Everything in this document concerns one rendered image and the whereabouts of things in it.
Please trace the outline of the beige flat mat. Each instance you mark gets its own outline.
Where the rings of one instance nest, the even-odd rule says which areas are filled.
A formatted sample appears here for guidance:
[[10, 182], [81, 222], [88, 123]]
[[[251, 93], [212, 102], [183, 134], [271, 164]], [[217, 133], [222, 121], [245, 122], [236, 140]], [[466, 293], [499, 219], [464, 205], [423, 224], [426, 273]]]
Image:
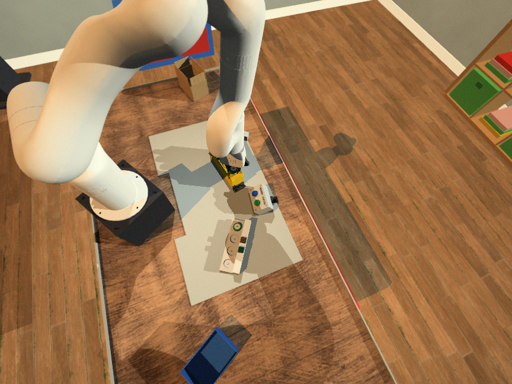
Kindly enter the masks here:
[[[158, 176], [169, 174], [185, 236], [175, 240], [191, 306], [302, 261], [277, 205], [254, 216], [249, 188], [263, 183], [248, 141], [245, 188], [233, 191], [209, 155], [207, 121], [149, 136]], [[220, 271], [232, 220], [251, 220], [240, 274]]]

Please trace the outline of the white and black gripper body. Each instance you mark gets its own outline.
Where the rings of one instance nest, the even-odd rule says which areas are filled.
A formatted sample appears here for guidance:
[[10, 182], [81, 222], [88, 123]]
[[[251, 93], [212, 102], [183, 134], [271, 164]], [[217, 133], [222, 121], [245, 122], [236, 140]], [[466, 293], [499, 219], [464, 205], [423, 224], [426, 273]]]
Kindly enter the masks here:
[[242, 168], [245, 165], [246, 151], [245, 146], [238, 153], [229, 153], [224, 158], [219, 158], [220, 163], [233, 167]]

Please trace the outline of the yellow tube rack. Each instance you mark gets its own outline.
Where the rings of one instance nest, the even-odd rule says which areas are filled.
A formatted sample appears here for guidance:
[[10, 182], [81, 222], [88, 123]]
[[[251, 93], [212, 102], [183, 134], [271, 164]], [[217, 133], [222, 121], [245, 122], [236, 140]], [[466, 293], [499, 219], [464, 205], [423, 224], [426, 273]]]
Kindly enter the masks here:
[[211, 153], [210, 153], [210, 156], [212, 158], [212, 160], [215, 162], [215, 164], [217, 165], [217, 167], [219, 168], [219, 170], [221, 171], [221, 173], [223, 174], [223, 176], [225, 177], [225, 179], [227, 180], [227, 182], [229, 183], [229, 185], [231, 186], [231, 188], [233, 189], [234, 186], [238, 185], [239, 183], [243, 182], [244, 181], [244, 174], [242, 171], [239, 171], [239, 173], [237, 174], [232, 174], [229, 170], [226, 169], [226, 166], [224, 164], [221, 164], [220, 163], [220, 160], [217, 159], [217, 157], [213, 156]]

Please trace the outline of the blue open tray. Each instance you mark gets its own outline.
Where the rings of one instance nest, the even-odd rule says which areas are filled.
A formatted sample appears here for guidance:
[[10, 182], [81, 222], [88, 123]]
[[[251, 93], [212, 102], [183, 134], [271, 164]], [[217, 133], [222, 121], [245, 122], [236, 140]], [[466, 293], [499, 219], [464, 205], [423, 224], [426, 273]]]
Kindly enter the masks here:
[[215, 384], [238, 347], [217, 327], [196, 353], [180, 373], [189, 384]]

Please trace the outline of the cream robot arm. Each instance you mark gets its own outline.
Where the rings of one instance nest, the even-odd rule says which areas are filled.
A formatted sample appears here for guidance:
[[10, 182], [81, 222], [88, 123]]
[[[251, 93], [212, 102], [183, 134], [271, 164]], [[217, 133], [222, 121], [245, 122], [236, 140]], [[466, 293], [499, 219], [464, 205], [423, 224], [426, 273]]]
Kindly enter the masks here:
[[9, 93], [9, 130], [22, 172], [41, 183], [70, 183], [105, 220], [138, 213], [148, 187], [105, 153], [99, 143], [105, 119], [140, 68], [188, 51], [206, 23], [220, 31], [219, 92], [207, 121], [207, 147], [217, 158], [241, 151], [249, 136], [244, 110], [263, 37], [264, 0], [122, 0], [80, 23], [50, 84], [25, 82]]

